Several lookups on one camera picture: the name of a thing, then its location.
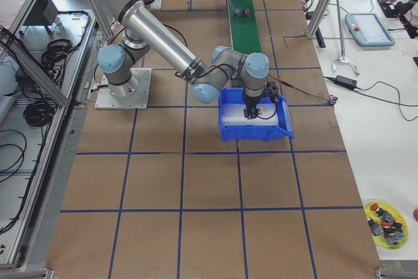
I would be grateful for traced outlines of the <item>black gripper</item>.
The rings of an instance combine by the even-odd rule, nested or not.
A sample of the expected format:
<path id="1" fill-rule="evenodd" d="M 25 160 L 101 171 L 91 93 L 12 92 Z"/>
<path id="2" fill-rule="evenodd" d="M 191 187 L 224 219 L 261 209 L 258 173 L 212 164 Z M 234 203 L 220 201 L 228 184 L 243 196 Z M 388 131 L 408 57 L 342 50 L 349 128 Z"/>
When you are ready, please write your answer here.
<path id="1" fill-rule="evenodd" d="M 244 108 L 244 117 L 255 119 L 257 117 L 257 104 L 260 103 L 263 98 L 263 88 L 258 90 L 251 90 L 249 88 L 244 88 L 243 90 L 243 102 L 246 107 Z"/>

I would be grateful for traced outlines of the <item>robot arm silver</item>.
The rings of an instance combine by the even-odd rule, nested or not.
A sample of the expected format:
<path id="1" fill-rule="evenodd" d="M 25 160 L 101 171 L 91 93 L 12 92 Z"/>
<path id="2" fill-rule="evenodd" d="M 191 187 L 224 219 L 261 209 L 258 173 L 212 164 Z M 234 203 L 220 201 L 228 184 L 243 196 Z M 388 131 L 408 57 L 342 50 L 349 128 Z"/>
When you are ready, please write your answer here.
<path id="1" fill-rule="evenodd" d="M 244 117 L 260 116 L 257 105 L 265 96 L 269 60 L 263 53 L 242 54 L 226 46 L 218 46 L 212 54 L 212 65 L 206 66 L 148 9 L 154 0 L 104 0 L 113 17 L 125 27 L 127 35 L 121 45 L 111 44 L 100 57 L 116 57 L 116 61 L 100 61 L 109 84 L 126 84 L 129 68 L 150 48 L 154 49 L 177 71 L 177 76 L 193 86 L 193 96 L 201 103 L 211 103 L 220 90 L 238 74 L 244 91 Z"/>

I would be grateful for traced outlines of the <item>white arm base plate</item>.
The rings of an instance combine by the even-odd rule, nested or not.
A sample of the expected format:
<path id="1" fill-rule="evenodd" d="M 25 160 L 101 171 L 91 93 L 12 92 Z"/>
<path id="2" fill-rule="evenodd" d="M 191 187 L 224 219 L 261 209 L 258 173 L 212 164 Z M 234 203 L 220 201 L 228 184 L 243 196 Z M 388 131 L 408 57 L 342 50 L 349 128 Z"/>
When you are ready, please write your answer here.
<path id="1" fill-rule="evenodd" d="M 131 79 L 124 85 L 115 86 L 108 83 L 103 75 L 101 84 L 108 87 L 98 91 L 95 108 L 97 110 L 146 110 L 152 81 L 151 68 L 131 68 Z"/>

